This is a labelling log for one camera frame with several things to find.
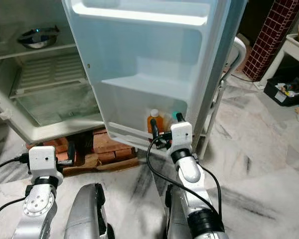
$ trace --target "black container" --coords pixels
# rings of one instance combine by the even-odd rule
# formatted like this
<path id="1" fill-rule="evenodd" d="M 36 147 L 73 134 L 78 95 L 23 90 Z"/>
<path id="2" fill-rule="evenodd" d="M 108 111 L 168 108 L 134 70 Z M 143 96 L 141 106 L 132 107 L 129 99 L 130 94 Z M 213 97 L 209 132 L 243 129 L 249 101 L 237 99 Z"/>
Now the black container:
<path id="1" fill-rule="evenodd" d="M 286 80 L 283 77 L 274 77 L 268 79 L 264 93 L 273 99 L 280 106 L 294 106 L 299 105 L 299 95 L 294 97 L 289 97 L 282 91 L 280 91 L 276 85 L 278 83 L 290 83 L 292 80 Z"/>

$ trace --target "refrigerator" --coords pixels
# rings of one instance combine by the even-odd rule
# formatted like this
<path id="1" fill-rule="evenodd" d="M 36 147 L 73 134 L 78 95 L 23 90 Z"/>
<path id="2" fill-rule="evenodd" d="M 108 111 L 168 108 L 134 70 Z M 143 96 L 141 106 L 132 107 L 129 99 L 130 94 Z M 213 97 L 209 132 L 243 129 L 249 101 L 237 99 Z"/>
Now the refrigerator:
<path id="1" fill-rule="evenodd" d="M 146 150 L 150 111 L 166 130 L 181 112 L 195 148 L 246 2 L 0 0 L 0 118 L 28 143 L 105 126 Z M 17 42 L 55 26 L 51 46 Z"/>

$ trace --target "orange bottle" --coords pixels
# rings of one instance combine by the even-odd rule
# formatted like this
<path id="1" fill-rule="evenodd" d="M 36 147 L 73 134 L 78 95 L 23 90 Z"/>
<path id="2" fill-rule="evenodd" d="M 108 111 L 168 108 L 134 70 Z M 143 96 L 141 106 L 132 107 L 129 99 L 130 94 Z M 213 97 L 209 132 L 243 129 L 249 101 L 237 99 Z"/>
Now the orange bottle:
<path id="1" fill-rule="evenodd" d="M 157 109 L 152 109 L 150 111 L 150 116 L 148 117 L 148 132 L 149 133 L 152 133 L 151 125 L 150 125 L 150 120 L 151 119 L 155 119 L 156 120 L 156 124 L 157 124 L 159 132 L 160 133 L 164 132 L 163 118 L 161 116 L 159 116 Z"/>

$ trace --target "metal bowl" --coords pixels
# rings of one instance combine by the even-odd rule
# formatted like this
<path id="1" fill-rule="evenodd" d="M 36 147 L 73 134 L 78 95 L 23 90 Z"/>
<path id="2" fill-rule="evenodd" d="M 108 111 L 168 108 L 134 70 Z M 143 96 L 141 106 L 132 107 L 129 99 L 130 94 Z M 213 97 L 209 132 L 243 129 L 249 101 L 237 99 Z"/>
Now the metal bowl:
<path id="1" fill-rule="evenodd" d="M 36 28 L 22 34 L 17 41 L 26 48 L 41 49 L 53 45 L 59 32 L 57 26 Z"/>

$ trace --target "white marble floor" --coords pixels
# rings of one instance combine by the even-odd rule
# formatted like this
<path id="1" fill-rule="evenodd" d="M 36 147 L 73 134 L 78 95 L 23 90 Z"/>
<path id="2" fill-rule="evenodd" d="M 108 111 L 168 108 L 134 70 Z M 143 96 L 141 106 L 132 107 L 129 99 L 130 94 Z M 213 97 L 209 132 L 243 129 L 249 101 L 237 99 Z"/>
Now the white marble floor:
<path id="1" fill-rule="evenodd" d="M 299 122 L 294 107 L 280 107 L 251 82 L 231 77 L 228 83 L 209 146 L 200 156 L 223 187 L 226 231 L 238 239 L 299 239 Z M 13 132 L 8 130 L 6 135 L 6 140 L 1 139 L 6 150 L 0 154 L 0 162 L 18 151 L 15 147 L 10 152 L 5 146 Z M 22 151 L 20 138 L 15 144 Z M 161 158 L 153 161 L 163 174 L 175 177 L 171 162 Z M 26 169 L 15 176 L 15 169 L 6 170 L 9 174 L 0 173 L 0 183 L 26 176 Z M 163 197 L 167 184 L 154 179 Z M 209 177 L 206 187 L 217 204 L 215 185 Z"/>

